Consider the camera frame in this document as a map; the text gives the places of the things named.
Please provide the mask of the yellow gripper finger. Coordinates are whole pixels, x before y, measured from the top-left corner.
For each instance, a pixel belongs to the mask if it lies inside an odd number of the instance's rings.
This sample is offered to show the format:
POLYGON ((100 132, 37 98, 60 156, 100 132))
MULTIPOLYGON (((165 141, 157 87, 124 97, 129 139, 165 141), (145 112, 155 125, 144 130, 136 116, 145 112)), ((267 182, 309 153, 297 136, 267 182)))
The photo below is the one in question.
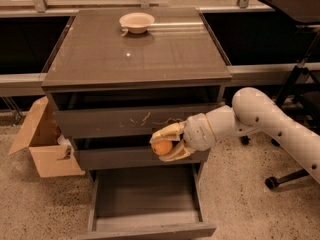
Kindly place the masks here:
POLYGON ((184 140, 181 140, 168 154, 159 157, 161 161, 171 162, 191 156, 195 149, 191 148, 184 140))
POLYGON ((184 133, 185 122, 178 122, 168 125, 152 134, 150 143, 159 141, 174 141, 179 142, 181 135, 184 133))

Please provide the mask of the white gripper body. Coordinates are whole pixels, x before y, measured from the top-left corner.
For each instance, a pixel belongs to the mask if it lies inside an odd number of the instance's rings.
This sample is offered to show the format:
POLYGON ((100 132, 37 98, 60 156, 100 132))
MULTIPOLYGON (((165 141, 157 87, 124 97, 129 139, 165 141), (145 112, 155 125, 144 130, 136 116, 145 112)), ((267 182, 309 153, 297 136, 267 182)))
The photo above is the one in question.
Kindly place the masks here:
POLYGON ((203 113, 189 117, 185 121, 183 138, 189 147, 196 151, 205 151, 216 143, 207 116, 203 113))

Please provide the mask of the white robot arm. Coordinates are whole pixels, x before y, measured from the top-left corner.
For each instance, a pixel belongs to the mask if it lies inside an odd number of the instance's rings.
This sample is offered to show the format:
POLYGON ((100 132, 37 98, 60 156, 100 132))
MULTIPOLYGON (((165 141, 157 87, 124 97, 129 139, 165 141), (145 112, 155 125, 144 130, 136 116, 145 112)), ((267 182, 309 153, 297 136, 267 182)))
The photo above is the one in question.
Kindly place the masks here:
POLYGON ((266 94, 246 87, 222 106, 173 123, 153 133, 150 144, 165 162, 206 151, 225 137, 263 132, 277 141, 320 183, 320 135, 288 117, 266 94))

